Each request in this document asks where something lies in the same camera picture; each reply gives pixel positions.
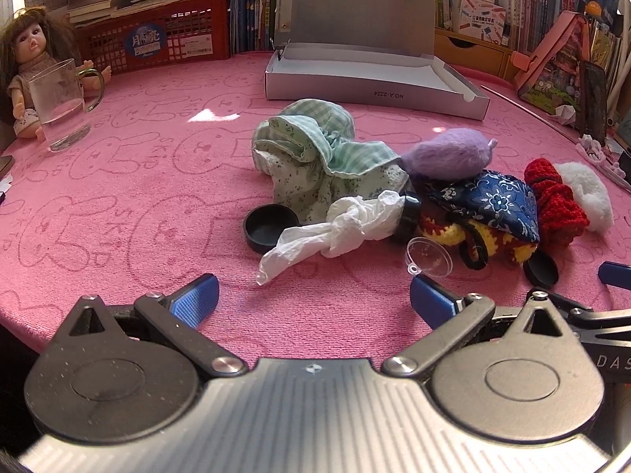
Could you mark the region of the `clear plastic dome cap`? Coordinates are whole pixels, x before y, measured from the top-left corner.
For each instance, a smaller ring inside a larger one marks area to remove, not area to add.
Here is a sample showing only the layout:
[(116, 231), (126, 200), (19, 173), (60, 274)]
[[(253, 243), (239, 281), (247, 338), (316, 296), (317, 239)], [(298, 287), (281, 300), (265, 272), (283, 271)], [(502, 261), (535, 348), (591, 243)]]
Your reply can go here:
[(405, 265), (411, 276), (447, 277), (452, 271), (452, 259), (447, 250), (426, 237), (415, 237), (409, 241)]

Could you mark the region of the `black round lid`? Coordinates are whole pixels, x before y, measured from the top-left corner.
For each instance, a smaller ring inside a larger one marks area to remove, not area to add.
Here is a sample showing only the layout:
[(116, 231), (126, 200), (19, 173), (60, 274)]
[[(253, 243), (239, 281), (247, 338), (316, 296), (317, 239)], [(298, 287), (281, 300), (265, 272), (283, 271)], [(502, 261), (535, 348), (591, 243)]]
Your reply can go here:
[(285, 229), (299, 226), (299, 217), (287, 206), (267, 204), (254, 208), (244, 219), (243, 231), (248, 247), (265, 254), (276, 247)]
[(530, 284), (540, 288), (551, 289), (559, 280), (559, 272), (554, 259), (539, 249), (523, 263), (523, 272)]

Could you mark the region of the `red crochet scrunchie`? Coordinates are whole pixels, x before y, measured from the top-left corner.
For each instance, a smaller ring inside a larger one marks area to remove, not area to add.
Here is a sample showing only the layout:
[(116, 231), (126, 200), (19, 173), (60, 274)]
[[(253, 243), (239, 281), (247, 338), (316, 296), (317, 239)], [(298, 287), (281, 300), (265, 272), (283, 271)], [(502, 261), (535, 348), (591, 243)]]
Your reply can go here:
[(526, 166), (524, 180), (535, 193), (539, 248), (549, 254), (567, 249), (589, 226), (571, 188), (545, 158), (537, 158)]

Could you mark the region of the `white fluffy scrunchie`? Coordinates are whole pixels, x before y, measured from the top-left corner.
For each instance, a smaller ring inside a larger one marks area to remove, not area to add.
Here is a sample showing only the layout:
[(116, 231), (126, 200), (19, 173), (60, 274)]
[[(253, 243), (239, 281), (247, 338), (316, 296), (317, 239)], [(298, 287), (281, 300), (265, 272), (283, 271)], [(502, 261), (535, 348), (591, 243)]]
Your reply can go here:
[(554, 164), (565, 185), (572, 190), (574, 200), (586, 214), (587, 229), (603, 235), (613, 224), (613, 207), (607, 187), (586, 164), (566, 162)]

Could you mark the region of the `white knotted cloth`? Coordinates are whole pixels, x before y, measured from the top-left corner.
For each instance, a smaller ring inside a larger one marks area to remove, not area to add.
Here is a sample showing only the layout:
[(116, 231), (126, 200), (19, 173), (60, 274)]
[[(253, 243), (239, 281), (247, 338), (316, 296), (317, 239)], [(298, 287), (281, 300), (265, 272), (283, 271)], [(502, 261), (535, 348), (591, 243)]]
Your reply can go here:
[(260, 259), (257, 284), (269, 283), (314, 254), (332, 259), (358, 249), (365, 241), (394, 235), (404, 204), (405, 197), (392, 190), (384, 190), (372, 200), (342, 197), (329, 206), (324, 222), (288, 227), (280, 234), (276, 246)]

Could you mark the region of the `blue floral brocade pouch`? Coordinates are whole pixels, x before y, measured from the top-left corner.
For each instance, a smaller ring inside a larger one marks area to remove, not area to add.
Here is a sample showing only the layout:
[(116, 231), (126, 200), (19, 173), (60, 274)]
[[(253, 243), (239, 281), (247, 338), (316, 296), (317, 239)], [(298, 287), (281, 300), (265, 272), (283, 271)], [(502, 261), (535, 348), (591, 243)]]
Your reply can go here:
[(450, 215), (473, 219), (530, 244), (540, 241), (534, 190), (518, 177), (484, 170), (456, 181), (418, 175), (412, 182)]

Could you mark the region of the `purple fuzzy monster plush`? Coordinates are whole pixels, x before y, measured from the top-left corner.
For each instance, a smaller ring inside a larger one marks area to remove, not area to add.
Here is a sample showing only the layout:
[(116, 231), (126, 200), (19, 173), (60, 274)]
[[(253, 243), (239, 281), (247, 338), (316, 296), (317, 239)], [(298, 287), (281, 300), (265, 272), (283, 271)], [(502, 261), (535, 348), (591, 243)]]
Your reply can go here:
[(403, 170), (411, 176), (458, 181), (480, 174), (491, 164), (497, 146), (480, 131), (451, 128), (431, 140), (421, 141), (401, 156)]

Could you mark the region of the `green checkered cloth bundle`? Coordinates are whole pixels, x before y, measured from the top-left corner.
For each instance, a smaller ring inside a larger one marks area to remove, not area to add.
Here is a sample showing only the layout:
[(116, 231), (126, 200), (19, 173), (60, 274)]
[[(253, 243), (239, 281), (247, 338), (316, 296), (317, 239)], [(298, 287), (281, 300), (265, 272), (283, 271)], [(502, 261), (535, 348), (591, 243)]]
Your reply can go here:
[(302, 224), (325, 221), (342, 197), (372, 200), (409, 184), (397, 153), (382, 141), (356, 140), (353, 116), (322, 99), (294, 101), (260, 123), (251, 155), (254, 167), (272, 178), (274, 202)]

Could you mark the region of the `white plastic toy piece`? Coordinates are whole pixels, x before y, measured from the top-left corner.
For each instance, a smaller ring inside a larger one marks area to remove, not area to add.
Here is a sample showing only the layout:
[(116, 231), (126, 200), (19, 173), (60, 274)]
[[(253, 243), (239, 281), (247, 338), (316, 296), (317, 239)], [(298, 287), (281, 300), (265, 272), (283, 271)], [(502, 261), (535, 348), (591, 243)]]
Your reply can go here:
[(600, 142), (590, 134), (583, 134), (575, 147), (583, 158), (608, 177), (625, 180), (625, 171), (619, 167), (618, 162), (611, 162), (607, 158)]

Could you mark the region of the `pink tabletop mat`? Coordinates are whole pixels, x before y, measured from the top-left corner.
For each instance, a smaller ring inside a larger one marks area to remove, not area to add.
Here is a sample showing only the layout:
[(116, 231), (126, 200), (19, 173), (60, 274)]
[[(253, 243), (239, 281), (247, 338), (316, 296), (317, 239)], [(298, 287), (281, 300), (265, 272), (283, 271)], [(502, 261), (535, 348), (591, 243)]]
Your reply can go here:
[(15, 142), (1, 206), (1, 321), (43, 348), (79, 297), (126, 304), (218, 277), (202, 331), (246, 361), (380, 361), (427, 330), (410, 306), (405, 250), (367, 242), (314, 256), (265, 286), (243, 235), (273, 197), (254, 168), (254, 128), (278, 113), (264, 96), (266, 54), (118, 75), (90, 134), (59, 154)]

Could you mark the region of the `thin metal rod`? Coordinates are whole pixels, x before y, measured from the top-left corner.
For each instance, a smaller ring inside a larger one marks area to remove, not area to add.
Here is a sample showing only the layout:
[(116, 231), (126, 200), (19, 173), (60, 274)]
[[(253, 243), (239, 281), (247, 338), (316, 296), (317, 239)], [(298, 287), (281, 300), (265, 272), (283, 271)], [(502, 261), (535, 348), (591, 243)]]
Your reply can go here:
[(520, 104), (518, 101), (515, 101), (513, 98), (500, 93), (499, 91), (493, 90), (490, 87), (487, 87), (485, 84), (483, 84), (481, 86), (482, 90), (487, 91), (488, 93), (503, 99), (503, 101), (509, 102), (510, 105), (513, 105), (515, 108), (523, 111), (525, 114), (529, 115), (530, 117), (532, 117), (533, 119), (537, 120), (538, 122), (542, 123), (543, 125), (549, 127), (550, 129), (554, 130), (555, 132), (557, 132), (558, 134), (560, 134), (561, 136), (563, 136), (564, 138), (566, 138), (567, 140), (569, 140), (571, 143), (573, 144), (577, 144), (577, 142), (579, 141), (579, 136), (577, 135), (577, 133), (575, 131), (572, 131), (571, 129), (567, 128), (567, 127), (560, 127), (557, 126), (556, 124), (554, 124), (550, 119), (548, 119), (547, 117), (542, 116), (539, 113), (536, 113), (534, 110), (530, 110), (528, 107)]

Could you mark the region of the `crumpled white paper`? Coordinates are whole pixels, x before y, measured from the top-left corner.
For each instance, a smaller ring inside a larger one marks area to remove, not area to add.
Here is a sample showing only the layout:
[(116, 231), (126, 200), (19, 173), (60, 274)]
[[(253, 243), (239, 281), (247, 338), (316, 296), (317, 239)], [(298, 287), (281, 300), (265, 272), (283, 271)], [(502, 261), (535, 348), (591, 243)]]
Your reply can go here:
[(577, 110), (573, 105), (561, 105), (555, 109), (553, 120), (564, 126), (573, 126), (577, 120)]

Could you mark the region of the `pink cardboard toy house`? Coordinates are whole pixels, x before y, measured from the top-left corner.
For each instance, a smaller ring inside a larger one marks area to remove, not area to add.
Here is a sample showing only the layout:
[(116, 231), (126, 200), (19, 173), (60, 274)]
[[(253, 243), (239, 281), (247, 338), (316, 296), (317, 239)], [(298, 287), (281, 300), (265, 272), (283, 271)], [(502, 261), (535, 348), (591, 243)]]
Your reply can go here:
[(589, 26), (579, 13), (563, 11), (535, 51), (514, 52), (513, 78), (518, 97), (548, 115), (570, 106), (581, 108), (582, 64), (589, 56)]

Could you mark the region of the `clear glass mug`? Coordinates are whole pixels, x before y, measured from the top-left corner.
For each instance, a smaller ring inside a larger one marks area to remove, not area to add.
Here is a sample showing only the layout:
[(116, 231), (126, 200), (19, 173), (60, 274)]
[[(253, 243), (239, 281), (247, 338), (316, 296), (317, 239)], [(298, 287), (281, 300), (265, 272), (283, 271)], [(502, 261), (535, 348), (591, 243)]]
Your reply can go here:
[[(82, 82), (93, 77), (98, 80), (96, 96), (86, 101)], [(105, 79), (92, 67), (77, 69), (69, 59), (44, 69), (30, 80), (29, 88), (45, 145), (49, 152), (61, 153), (90, 134), (90, 113), (104, 97)]]

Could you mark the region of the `wooden drawer organizer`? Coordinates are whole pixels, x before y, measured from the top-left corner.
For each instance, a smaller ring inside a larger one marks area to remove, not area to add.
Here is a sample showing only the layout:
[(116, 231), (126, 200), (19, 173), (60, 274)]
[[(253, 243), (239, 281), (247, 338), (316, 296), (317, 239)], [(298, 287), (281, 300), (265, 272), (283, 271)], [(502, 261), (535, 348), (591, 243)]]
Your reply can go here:
[(517, 73), (511, 49), (443, 28), (434, 30), (434, 54), (452, 66), (476, 69), (509, 82)]

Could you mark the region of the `red plastic basket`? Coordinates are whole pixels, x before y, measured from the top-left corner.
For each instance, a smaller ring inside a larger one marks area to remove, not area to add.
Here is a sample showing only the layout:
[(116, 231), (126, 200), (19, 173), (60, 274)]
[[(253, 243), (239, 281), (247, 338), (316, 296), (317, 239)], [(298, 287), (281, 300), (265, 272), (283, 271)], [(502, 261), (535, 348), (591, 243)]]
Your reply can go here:
[(229, 0), (181, 0), (78, 28), (81, 57), (114, 75), (230, 57)]

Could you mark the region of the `row of upright books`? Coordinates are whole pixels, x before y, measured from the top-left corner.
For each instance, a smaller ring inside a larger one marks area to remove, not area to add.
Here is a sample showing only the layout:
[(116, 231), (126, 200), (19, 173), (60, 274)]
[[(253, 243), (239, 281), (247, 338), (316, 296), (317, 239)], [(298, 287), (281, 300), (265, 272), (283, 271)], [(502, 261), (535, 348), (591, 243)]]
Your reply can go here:
[(563, 11), (576, 11), (577, 0), (495, 0), (506, 11), (502, 44), (530, 54)]

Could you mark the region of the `silver open storage box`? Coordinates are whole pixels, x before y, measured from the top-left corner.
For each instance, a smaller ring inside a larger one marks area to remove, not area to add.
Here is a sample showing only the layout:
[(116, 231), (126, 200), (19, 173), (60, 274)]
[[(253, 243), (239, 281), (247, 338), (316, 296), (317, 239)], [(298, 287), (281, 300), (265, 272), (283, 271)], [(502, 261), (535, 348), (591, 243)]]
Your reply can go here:
[(266, 97), (483, 120), (488, 96), (434, 53), (434, 6), (435, 0), (277, 0)]

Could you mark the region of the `white label printer box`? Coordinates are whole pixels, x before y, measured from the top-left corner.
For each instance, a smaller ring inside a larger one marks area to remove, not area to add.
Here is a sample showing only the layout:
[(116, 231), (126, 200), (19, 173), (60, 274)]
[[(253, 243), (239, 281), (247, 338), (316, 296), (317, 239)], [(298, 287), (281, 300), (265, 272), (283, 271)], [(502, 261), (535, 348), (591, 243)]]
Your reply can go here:
[(480, 41), (500, 45), (504, 36), (506, 10), (485, 0), (452, 0), (452, 30)]

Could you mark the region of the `brown haired doll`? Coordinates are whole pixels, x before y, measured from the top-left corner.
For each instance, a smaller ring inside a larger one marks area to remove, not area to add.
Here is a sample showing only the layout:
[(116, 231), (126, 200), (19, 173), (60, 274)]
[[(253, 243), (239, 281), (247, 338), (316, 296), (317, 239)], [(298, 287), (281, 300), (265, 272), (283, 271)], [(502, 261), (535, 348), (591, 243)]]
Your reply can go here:
[(22, 9), (1, 31), (1, 91), (12, 105), (13, 131), (19, 139), (42, 139), (44, 119), (35, 109), (32, 90), (47, 75), (94, 69), (80, 57), (72, 27), (44, 6)]

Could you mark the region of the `row of blue books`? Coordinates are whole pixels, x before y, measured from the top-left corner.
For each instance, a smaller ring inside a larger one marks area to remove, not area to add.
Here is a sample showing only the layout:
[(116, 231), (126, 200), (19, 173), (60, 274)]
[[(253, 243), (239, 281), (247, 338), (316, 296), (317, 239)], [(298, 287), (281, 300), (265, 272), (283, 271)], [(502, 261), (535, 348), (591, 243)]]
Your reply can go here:
[(277, 0), (230, 0), (232, 54), (272, 50)]

